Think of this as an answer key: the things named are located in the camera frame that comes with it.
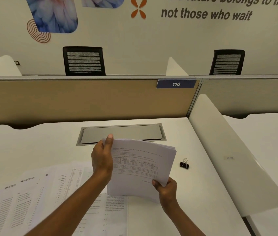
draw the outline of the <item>orange flower graphic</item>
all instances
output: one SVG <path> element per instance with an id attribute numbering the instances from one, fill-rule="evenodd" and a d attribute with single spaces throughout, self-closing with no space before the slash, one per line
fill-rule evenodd
<path id="1" fill-rule="evenodd" d="M 131 17 L 132 17 L 132 18 L 135 18 L 136 15 L 137 15 L 137 13 L 138 13 L 138 11 L 139 11 L 141 17 L 142 17 L 143 19 L 145 19 L 145 18 L 146 18 L 146 15 L 145 15 L 145 13 L 144 13 L 143 11 L 140 10 L 140 8 L 142 8 L 142 7 L 144 7 L 144 6 L 146 5 L 146 0 L 142 0 L 142 2 L 141 2 L 141 4 L 140 4 L 139 7 L 138 7 L 138 4 L 137 4 L 137 1 L 136 1 L 136 0 L 131 0 L 131 3 L 132 3 L 135 7 L 137 7 L 137 10 L 135 10 L 135 11 L 133 11 L 133 12 L 131 13 Z"/>

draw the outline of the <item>exam paper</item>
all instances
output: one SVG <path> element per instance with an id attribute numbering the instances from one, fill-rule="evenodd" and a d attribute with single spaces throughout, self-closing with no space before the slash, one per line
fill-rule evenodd
<path id="1" fill-rule="evenodd" d="M 114 168 L 107 193 L 139 196 L 159 203 L 152 180 L 166 186 L 176 155 L 175 147 L 140 140 L 114 139 L 111 153 Z"/>
<path id="2" fill-rule="evenodd" d="M 0 190 L 0 235 L 22 236 L 39 224 L 93 174 L 91 162 L 73 162 L 24 172 Z M 106 188 L 73 235 L 127 236 L 128 199 Z"/>

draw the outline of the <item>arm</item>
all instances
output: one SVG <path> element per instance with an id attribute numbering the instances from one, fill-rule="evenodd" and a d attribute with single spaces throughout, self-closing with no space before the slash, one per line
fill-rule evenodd
<path id="1" fill-rule="evenodd" d="M 93 175 L 46 219 L 26 236 L 71 236 L 83 216 L 110 181 L 113 171 L 111 147 L 113 135 L 108 135 L 105 147 L 99 141 L 92 152 Z"/>
<path id="2" fill-rule="evenodd" d="M 205 236 L 180 208 L 176 199 L 176 181 L 168 178 L 165 187 L 155 180 L 152 181 L 152 184 L 159 192 L 160 203 L 164 212 L 172 220 L 181 236 Z"/>

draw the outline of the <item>black office chair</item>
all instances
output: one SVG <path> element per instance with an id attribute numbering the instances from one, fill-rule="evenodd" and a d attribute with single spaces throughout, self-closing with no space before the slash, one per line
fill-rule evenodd
<path id="1" fill-rule="evenodd" d="M 209 75 L 241 75 L 245 51 L 214 50 L 214 52 Z"/>
<path id="2" fill-rule="evenodd" d="M 106 75 L 103 48 L 67 46 L 62 52 L 66 75 Z"/>

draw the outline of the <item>black binder clip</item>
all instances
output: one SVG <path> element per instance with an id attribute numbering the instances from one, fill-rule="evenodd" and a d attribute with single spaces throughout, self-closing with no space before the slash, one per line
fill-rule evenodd
<path id="1" fill-rule="evenodd" d="M 183 162 L 180 163 L 180 167 L 189 169 L 189 165 L 187 164 L 188 158 L 183 159 Z"/>

